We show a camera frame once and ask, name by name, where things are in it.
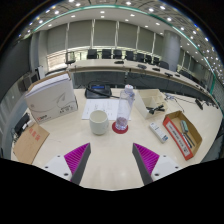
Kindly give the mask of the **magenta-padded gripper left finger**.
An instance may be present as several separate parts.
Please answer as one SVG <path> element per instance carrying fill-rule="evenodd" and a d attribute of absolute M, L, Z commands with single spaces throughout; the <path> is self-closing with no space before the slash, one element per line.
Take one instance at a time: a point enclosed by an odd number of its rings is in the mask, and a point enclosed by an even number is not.
<path fill-rule="evenodd" d="M 91 154 L 91 145 L 86 143 L 65 155 L 56 155 L 43 170 L 79 185 Z"/>

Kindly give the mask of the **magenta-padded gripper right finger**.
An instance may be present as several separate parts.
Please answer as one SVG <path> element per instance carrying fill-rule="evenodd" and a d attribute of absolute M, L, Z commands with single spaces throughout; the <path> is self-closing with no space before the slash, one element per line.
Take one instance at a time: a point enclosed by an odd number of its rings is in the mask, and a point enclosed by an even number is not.
<path fill-rule="evenodd" d="M 135 157 L 144 185 L 182 169 L 182 167 L 169 156 L 159 155 L 137 143 L 133 144 L 132 153 Z"/>

